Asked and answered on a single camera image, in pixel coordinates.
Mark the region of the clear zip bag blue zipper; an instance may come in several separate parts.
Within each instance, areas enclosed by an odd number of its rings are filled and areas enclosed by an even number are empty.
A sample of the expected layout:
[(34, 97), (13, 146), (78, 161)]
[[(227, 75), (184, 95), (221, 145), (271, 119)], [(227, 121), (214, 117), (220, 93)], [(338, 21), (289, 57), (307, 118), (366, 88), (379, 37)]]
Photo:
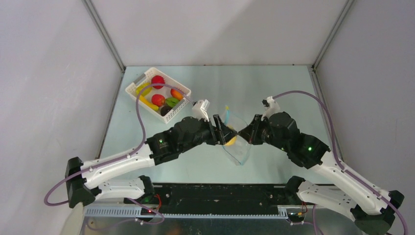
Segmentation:
[[(231, 125), (235, 131), (240, 131), (248, 125), (245, 120), (237, 113), (233, 112), (229, 106), (225, 106), (225, 110), (220, 118), (225, 125)], [(244, 165), (249, 158), (251, 145), (238, 135), (235, 144), (231, 146), (223, 145), (222, 148), (235, 165)]]

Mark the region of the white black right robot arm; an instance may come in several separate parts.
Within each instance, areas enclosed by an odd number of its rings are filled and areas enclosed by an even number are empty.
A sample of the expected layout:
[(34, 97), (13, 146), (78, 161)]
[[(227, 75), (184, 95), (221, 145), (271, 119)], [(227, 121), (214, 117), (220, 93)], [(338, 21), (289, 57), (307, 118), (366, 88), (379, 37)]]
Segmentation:
[(267, 143), (286, 152), (290, 161), (329, 179), (339, 191), (319, 188), (299, 176), (292, 176), (284, 187), (285, 200), (292, 205), (300, 201), (323, 206), (349, 218), (368, 235), (387, 235), (398, 215), (395, 212), (404, 199), (397, 190), (386, 191), (335, 160), (328, 145), (318, 138), (300, 132), (296, 121), (286, 112), (270, 117), (255, 115), (239, 131), (249, 144)]

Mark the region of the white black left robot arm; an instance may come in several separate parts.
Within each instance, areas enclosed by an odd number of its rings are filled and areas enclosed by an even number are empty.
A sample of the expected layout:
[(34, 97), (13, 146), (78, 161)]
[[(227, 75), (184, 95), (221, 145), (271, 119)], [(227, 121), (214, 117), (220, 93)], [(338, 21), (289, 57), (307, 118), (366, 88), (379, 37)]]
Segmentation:
[(226, 126), (218, 115), (214, 115), (213, 120), (185, 117), (168, 130), (147, 138), (136, 149), (104, 160), (69, 159), (65, 172), (69, 207), (72, 209), (79, 203), (87, 206), (99, 199), (117, 197), (151, 203), (155, 191), (149, 177), (140, 176), (137, 183), (127, 183), (124, 189), (112, 189), (109, 181), (133, 170), (175, 160), (203, 143), (225, 145), (237, 136), (237, 131)]

